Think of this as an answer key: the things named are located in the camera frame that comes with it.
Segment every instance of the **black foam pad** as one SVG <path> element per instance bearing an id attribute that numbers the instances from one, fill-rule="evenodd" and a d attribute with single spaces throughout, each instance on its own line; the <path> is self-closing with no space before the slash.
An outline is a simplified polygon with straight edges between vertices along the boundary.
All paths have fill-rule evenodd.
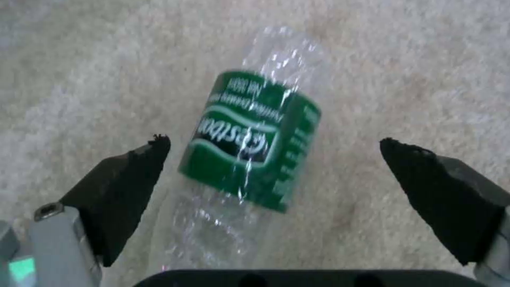
<path id="1" fill-rule="evenodd" d="M 460 160 L 391 138 L 380 142 L 380 150 L 441 243 L 462 265 L 482 260 L 510 202 L 508 194 Z M 500 202 L 486 194 L 498 194 Z"/>

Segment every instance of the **crinkled plastic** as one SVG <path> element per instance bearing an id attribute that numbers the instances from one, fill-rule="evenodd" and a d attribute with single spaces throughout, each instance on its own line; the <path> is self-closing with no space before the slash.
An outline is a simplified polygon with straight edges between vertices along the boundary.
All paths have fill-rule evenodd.
<path id="1" fill-rule="evenodd" d="M 226 69 L 235 72 L 218 78 L 181 163 L 181 172 L 194 179 L 183 179 L 180 190 L 172 190 L 176 194 L 171 206 L 160 208 L 149 273 L 253 266 L 268 225 L 275 216 L 282 216 L 275 210 L 285 212 L 290 198 L 294 180 L 281 178 L 296 177 L 298 167 L 277 166 L 256 176 L 253 171 L 270 166 L 276 156 L 284 162 L 279 163 L 282 166 L 306 156 L 313 130 L 299 136 L 301 127 L 315 128 L 314 121 L 320 117 L 306 97 L 316 97 L 317 85 L 323 84 L 319 81 L 323 61 L 320 47 L 306 35 L 287 27 L 268 27 L 248 44 L 238 65 Z M 271 109 L 275 106 L 271 93 L 280 97 L 281 109 Z M 288 101 L 298 97 L 304 100 Z M 292 137 L 289 130 L 297 135 Z M 305 146 L 299 153 L 293 147 L 283 152 L 284 145 Z M 228 164 L 210 164 L 211 158 Z M 265 193 L 268 187 L 271 198 Z"/>

